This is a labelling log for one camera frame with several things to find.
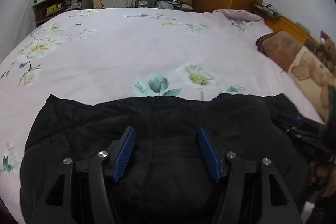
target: person's hand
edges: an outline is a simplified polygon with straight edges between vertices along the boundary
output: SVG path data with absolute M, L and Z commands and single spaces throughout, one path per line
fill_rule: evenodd
M 318 164 L 319 163 L 316 161 L 312 161 L 309 163 L 309 167 L 310 167 L 309 185 L 312 185 L 318 178 L 320 178 L 319 184 L 327 183 L 327 187 L 322 197 L 330 197 L 336 191 L 336 165 L 335 164 L 318 165 Z

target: ribbed blue pad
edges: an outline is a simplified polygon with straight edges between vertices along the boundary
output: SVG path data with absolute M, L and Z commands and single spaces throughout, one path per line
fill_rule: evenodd
M 205 162 L 208 166 L 208 170 L 210 176 L 216 181 L 220 181 L 222 178 L 220 167 L 219 167 L 219 159 L 213 149 L 206 133 L 204 132 L 203 128 L 198 131 L 198 142 L 199 146 L 201 147 L 203 156 L 205 158 Z
M 117 158 L 115 159 L 115 169 L 113 173 L 114 182 L 118 182 L 124 174 L 135 145 L 135 129 L 132 128 L 128 133 L 123 146 L 121 147 Z

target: folded clothes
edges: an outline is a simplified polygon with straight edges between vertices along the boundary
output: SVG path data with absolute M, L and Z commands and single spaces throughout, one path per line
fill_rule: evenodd
M 292 77 L 326 122 L 329 117 L 328 85 L 336 86 L 336 79 L 328 68 L 285 31 L 264 35 L 256 45 Z
M 95 106 L 50 96 L 31 128 L 22 160 L 20 204 L 27 223 L 47 179 L 63 159 L 90 159 L 107 150 L 127 126 L 136 143 L 124 178 L 111 190 L 122 223 L 210 223 L 221 191 L 209 176 L 196 140 L 204 127 L 241 158 L 275 164 L 298 201 L 309 168 L 272 120 L 297 111 L 283 94 L 221 94 L 212 101 L 173 96 L 133 97 Z

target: yellow flower center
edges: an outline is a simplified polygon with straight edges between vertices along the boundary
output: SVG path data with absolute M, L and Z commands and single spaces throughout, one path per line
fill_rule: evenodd
M 206 84 L 208 84 L 208 79 L 205 78 L 203 75 L 198 74 L 198 73 L 192 72 L 189 75 L 189 78 L 190 78 L 191 81 L 193 81 L 196 84 L 200 84 L 200 85 L 206 85 Z
M 37 44 L 37 45 L 35 45 L 35 46 L 33 47 L 32 51 L 33 51 L 33 52 L 38 52 L 38 51 L 44 49 L 44 47 L 45 47 L 44 44 Z

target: silver screw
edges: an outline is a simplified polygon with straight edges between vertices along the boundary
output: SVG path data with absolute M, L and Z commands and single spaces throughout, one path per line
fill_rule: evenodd
M 105 158 L 106 156 L 107 156 L 107 152 L 106 151 L 100 151 L 99 153 L 98 153 L 98 156 L 99 156 L 99 158 Z
M 232 152 L 232 151 L 229 151 L 228 153 L 226 153 L 227 157 L 230 158 L 230 159 L 233 159 L 236 157 L 236 153 Z
M 262 162 L 263 164 L 266 164 L 266 165 L 270 165 L 272 163 L 272 161 L 268 158 L 263 158 Z
M 65 159 L 63 160 L 63 163 L 64 163 L 65 165 L 69 165 L 71 162 L 72 162 L 72 159 L 71 159 L 71 158 L 65 158 Z

